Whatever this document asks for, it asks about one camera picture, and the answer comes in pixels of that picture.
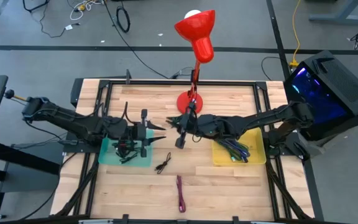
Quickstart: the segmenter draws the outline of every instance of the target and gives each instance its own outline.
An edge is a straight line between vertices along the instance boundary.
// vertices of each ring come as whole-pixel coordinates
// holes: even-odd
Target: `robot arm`
[[[146,138],[146,128],[164,130],[145,120],[147,110],[142,110],[142,122],[134,122],[133,126],[129,126],[127,121],[123,119],[124,115],[126,115],[126,109],[120,118],[111,116],[99,117],[99,108],[94,113],[84,116],[72,110],[61,108],[45,97],[29,97],[26,99],[26,102],[27,104],[22,111],[23,119],[26,123],[48,121],[75,134],[79,139],[93,146],[100,146],[105,137],[124,141],[141,141],[140,156],[145,157],[146,150],[144,146],[148,146],[151,142],[158,139],[165,138]]]
[[[186,133],[208,139],[239,139],[247,130],[273,124],[279,121],[284,123],[269,132],[270,142],[282,141],[285,136],[296,128],[305,128],[313,124],[313,115],[309,105],[299,102],[290,102],[288,105],[246,117],[216,116],[203,114],[197,117],[194,104],[190,103],[187,112],[178,117],[169,117],[167,122],[181,135],[175,145],[183,149]]]

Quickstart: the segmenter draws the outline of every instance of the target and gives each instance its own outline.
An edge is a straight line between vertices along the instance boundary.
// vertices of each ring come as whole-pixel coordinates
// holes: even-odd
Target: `wooden tabletop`
[[[78,113],[93,111],[98,83],[98,79],[84,80],[76,109]],[[267,82],[267,86],[271,108],[287,104],[282,82]],[[273,220],[264,165],[215,167],[211,141],[202,139],[195,143],[191,135],[187,135],[184,149],[175,147],[178,133],[165,118],[179,115],[177,96],[188,89],[189,86],[181,85],[113,86],[109,115],[121,116],[126,101],[131,120],[140,120],[141,109],[148,109],[148,119],[167,129],[156,131],[155,136],[166,138],[155,142],[151,167],[99,165],[92,218],[122,218],[123,214],[129,214],[131,219],[232,220],[232,216],[238,216],[240,220]],[[201,114],[248,116],[256,113],[254,94],[249,86],[201,85],[198,93],[204,101]],[[157,175],[154,168],[165,160],[168,152],[172,159]],[[62,209],[77,188],[83,157],[83,154],[76,155],[62,168],[52,214]],[[288,191],[305,213],[313,216],[301,161],[294,156],[283,156],[282,164]],[[176,175],[182,176],[185,213],[178,210]],[[82,213],[87,194],[88,189],[83,194]],[[279,192],[278,201],[283,216]]]

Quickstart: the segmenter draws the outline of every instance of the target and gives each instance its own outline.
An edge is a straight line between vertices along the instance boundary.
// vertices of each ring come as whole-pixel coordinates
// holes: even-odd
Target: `green tray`
[[[152,138],[154,136],[154,131],[147,129],[146,137]],[[119,165],[119,166],[136,166],[136,167],[150,167],[153,159],[153,147],[152,144],[146,146],[147,157],[142,158],[140,153],[137,154],[137,157],[131,159],[129,162],[121,164],[119,161],[121,157],[116,155],[116,149],[112,146],[113,143],[117,143],[117,140],[111,140],[109,138],[104,138],[102,141],[102,146],[99,153],[99,163],[107,165]]]

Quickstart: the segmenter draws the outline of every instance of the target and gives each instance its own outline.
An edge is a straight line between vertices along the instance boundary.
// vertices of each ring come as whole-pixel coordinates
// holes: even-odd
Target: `white cable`
[[[70,19],[71,19],[71,20],[75,21],[75,20],[81,19],[81,18],[84,16],[84,12],[83,12],[82,10],[78,10],[78,8],[77,8],[78,6],[80,6],[80,5],[82,5],[82,4],[85,4],[86,10],[87,10],[87,11],[90,11],[90,10],[92,9],[92,5],[93,5],[93,4],[101,4],[101,3],[97,3],[96,0],[94,0],[94,1],[87,1],[87,0],[85,0],[85,1],[83,1],[83,2],[78,3],[76,6],[74,6],[73,10],[71,10],[71,13],[70,13]],[[74,19],[73,19],[73,12],[74,12],[74,10],[76,10],[76,9],[78,10],[78,12],[81,13],[81,15],[80,15],[78,18],[74,18]]]

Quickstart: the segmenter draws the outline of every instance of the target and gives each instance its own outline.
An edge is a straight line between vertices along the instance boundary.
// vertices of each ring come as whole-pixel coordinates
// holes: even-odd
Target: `yellow extension cord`
[[[298,0],[298,4],[296,4],[295,10],[293,11],[293,15],[292,15],[292,28],[293,28],[293,33],[295,34],[295,39],[298,42],[298,47],[296,48],[295,52],[293,53],[293,57],[292,57],[292,62],[290,63],[290,66],[292,67],[297,67],[299,65],[299,63],[296,61],[295,55],[298,52],[299,48],[301,47],[301,42],[298,39],[298,35],[296,34],[296,29],[295,29],[295,14],[296,11],[298,10],[299,4],[301,3],[301,0]]]

